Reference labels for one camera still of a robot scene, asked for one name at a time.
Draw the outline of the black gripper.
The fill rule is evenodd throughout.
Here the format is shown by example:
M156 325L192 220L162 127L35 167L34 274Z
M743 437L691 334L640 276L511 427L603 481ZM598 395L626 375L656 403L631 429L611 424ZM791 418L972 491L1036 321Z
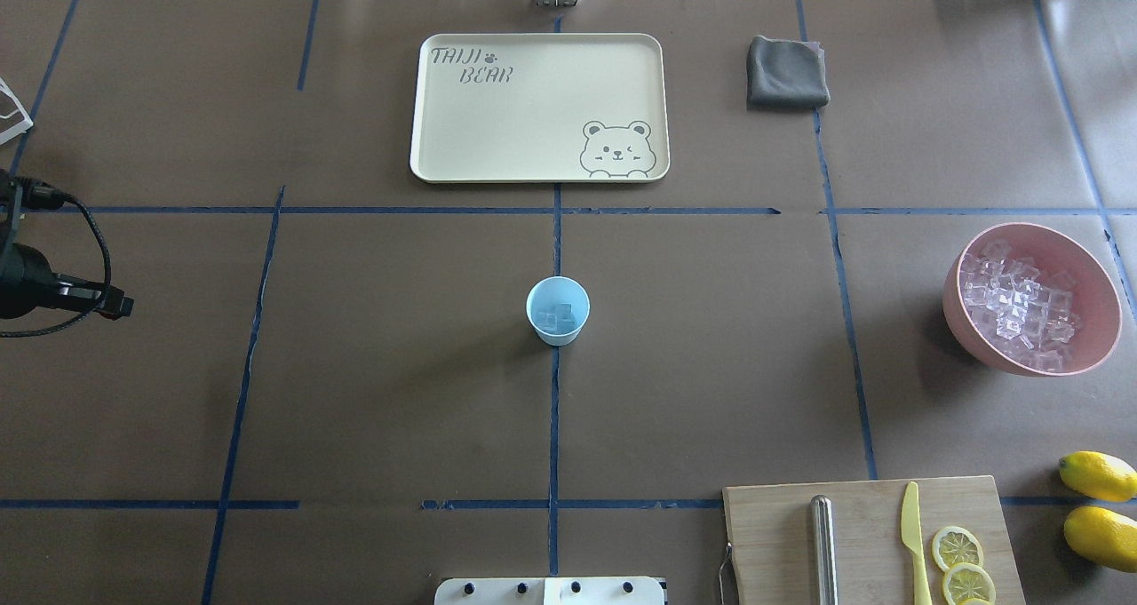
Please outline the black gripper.
M17 320L39 308L94 313L106 320L127 318L134 298L106 283L58 277L43 252L15 243L1 274L1 318Z

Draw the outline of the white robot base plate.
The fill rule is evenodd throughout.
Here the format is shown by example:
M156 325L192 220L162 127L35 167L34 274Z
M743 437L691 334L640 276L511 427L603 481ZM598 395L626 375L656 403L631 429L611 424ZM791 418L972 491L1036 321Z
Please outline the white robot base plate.
M647 575L453 577L434 604L666 604L665 581Z

